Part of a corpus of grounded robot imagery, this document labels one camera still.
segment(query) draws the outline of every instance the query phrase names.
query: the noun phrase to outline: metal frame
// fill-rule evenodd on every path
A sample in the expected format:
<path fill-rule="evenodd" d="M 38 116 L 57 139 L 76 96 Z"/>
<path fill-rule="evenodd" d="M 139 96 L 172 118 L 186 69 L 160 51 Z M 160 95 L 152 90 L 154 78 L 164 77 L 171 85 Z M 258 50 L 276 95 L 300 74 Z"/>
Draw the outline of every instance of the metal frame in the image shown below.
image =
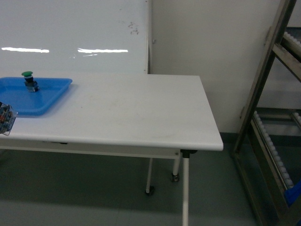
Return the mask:
<path fill-rule="evenodd" d="M 278 216 L 278 225 L 294 226 L 301 219 L 301 197 L 299 197 L 291 207 L 287 206 L 284 198 L 284 190 L 287 189 L 285 180 L 282 178 L 275 164 L 268 142 L 258 122 L 253 118 L 265 82 L 276 57 L 301 81 L 301 49 L 295 45 L 295 43 L 291 42 L 289 38 L 283 38 L 295 3 L 296 0 L 281 0 L 279 4 L 273 25 L 267 36 L 265 49 L 246 106 L 242 112 L 239 134 L 232 153 L 250 198 L 254 213 L 261 225 L 268 225 L 268 223 L 261 211 L 260 201 L 256 197 L 252 183 L 239 155 L 243 141 L 247 135 L 272 198 Z M 283 117 L 282 114 L 276 115 L 278 120 L 293 120 L 299 122 L 298 118 L 293 114 L 285 117 Z"/>
<path fill-rule="evenodd" d="M 257 113 L 262 120 L 272 120 L 272 121 L 292 121 L 291 115 L 294 113 L 301 113 L 301 111 L 295 109 L 280 109 L 280 108 L 265 108 L 257 107 Z"/>
<path fill-rule="evenodd" d="M 296 123 L 296 125 L 299 127 L 299 129 L 301 130 L 301 119 L 299 117 L 299 114 L 292 113 L 291 114 L 291 118 Z"/>

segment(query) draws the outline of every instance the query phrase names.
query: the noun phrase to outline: blue tray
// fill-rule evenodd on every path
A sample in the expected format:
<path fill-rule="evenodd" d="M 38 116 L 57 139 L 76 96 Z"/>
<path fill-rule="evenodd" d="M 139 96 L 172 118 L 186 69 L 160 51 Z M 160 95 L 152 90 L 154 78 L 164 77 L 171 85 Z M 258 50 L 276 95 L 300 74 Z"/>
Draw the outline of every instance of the blue tray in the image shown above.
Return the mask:
<path fill-rule="evenodd" d="M 40 88 L 27 91 L 24 78 L 0 78 L 0 101 L 11 105 L 19 115 L 42 115 L 72 83 L 71 79 L 34 78 Z"/>

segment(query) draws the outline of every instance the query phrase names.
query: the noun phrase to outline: whiteboard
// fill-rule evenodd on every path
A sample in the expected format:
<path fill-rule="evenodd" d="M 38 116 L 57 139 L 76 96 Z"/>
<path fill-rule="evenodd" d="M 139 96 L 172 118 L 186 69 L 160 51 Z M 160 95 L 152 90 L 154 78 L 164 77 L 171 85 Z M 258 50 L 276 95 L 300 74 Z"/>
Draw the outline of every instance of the whiteboard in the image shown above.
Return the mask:
<path fill-rule="evenodd" d="M 0 69 L 147 73 L 148 5 L 145 0 L 3 0 Z"/>

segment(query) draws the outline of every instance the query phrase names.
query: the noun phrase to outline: white wall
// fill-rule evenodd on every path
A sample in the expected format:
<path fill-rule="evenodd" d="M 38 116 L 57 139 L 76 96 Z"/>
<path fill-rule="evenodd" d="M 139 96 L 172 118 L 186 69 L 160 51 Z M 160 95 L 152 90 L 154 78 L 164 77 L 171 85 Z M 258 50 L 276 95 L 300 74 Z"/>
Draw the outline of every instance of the white wall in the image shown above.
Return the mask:
<path fill-rule="evenodd" d="M 151 73 L 200 75 L 220 132 L 237 132 L 279 2 L 153 0 Z M 300 16 L 298 0 L 290 25 L 301 26 Z M 301 108 L 300 92 L 300 83 L 276 63 L 260 104 Z"/>

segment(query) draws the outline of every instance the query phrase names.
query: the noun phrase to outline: white table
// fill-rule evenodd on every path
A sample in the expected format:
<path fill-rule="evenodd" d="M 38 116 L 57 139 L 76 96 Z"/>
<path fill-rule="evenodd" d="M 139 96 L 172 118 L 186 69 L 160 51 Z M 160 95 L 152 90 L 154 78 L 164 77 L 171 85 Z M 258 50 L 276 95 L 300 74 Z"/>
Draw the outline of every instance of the white table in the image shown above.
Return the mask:
<path fill-rule="evenodd" d="M 44 115 L 18 117 L 10 135 L 0 136 L 0 149 L 169 158 L 176 160 L 174 170 L 180 150 L 223 149 L 199 76 L 34 75 L 73 83 Z M 188 225 L 189 158 L 183 164 L 183 225 Z"/>

